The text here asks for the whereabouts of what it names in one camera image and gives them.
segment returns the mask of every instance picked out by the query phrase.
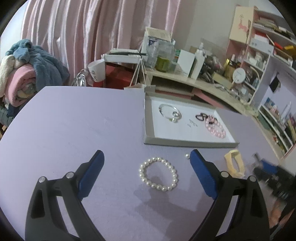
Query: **towel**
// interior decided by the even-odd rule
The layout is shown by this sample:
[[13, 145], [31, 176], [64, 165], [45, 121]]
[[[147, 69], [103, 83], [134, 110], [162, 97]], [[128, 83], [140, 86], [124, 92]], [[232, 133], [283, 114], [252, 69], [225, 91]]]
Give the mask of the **towel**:
[[33, 66], [36, 73], [36, 89], [40, 91], [48, 85], [62, 85], [69, 78], [68, 69], [63, 63], [46, 52], [41, 46], [33, 45], [29, 39], [22, 39], [12, 45], [6, 55]]
[[25, 64], [19, 69], [13, 70], [8, 76], [7, 85], [5, 89], [5, 97], [8, 98], [9, 103], [12, 106], [18, 107], [27, 101], [27, 99], [23, 99], [23, 98], [18, 99], [17, 97], [18, 90], [26, 88], [26, 85], [29, 83], [35, 83], [35, 82], [36, 82], [36, 73], [33, 66], [30, 64]]
[[8, 75], [13, 71], [15, 57], [13, 55], [4, 56], [0, 64], [0, 97], [3, 97]]

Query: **white pearl bracelet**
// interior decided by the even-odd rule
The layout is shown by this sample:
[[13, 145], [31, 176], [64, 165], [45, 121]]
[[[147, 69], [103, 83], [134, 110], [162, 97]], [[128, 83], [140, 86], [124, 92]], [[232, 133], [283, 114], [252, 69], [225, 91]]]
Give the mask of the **white pearl bracelet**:
[[[161, 162], [170, 170], [171, 174], [173, 175], [172, 185], [170, 185], [168, 187], [161, 186], [160, 184], [152, 183], [149, 179], [147, 179], [145, 177], [144, 168], [149, 166], [151, 163], [153, 163], [155, 161]], [[176, 183], [178, 181], [178, 179], [177, 179], [178, 175], [176, 174], [176, 170], [174, 169], [174, 167], [168, 161], [166, 161], [165, 159], [163, 159], [161, 157], [153, 157], [152, 159], [148, 159], [147, 161], [142, 163], [140, 165], [140, 169], [139, 169], [139, 177], [141, 178], [142, 182], [146, 183], [147, 186], [150, 186], [152, 188], [156, 188], [157, 190], [161, 190], [163, 192], [172, 190], [176, 186]]]

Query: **white cup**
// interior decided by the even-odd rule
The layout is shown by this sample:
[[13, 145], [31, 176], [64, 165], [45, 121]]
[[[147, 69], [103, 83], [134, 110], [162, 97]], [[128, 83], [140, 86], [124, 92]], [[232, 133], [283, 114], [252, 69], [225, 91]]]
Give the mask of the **white cup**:
[[89, 72], [95, 82], [101, 82], [106, 79], [105, 60], [99, 59], [88, 65]]

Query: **satin curtain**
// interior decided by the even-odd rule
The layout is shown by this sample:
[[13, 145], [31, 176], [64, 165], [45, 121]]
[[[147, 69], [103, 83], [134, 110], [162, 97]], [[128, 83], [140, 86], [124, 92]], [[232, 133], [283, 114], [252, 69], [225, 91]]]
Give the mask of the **satin curtain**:
[[112, 48], [139, 49], [146, 26], [173, 32], [181, 0], [29, 0], [21, 38], [59, 58], [71, 78]]

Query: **silver bracelet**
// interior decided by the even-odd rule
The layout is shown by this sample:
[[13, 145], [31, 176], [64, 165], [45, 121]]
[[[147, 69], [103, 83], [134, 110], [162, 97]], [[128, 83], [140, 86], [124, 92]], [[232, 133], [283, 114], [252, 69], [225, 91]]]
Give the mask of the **silver bracelet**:
[[[173, 108], [175, 111], [173, 111], [173, 113], [172, 113], [172, 116], [173, 117], [167, 117], [167, 116], [165, 116], [163, 113], [162, 113], [162, 108], [164, 107], [164, 106], [168, 106], [168, 107], [170, 107], [170, 108]], [[161, 113], [161, 115], [164, 117], [164, 118], [166, 118], [166, 119], [168, 119], [169, 121], [172, 121], [172, 122], [177, 122], [178, 120], [180, 120], [181, 118], [182, 118], [182, 115], [181, 115], [181, 112], [176, 108], [176, 107], [174, 107], [174, 106], [172, 106], [172, 105], [169, 105], [169, 104], [161, 104], [160, 106], [159, 106], [159, 112]]]

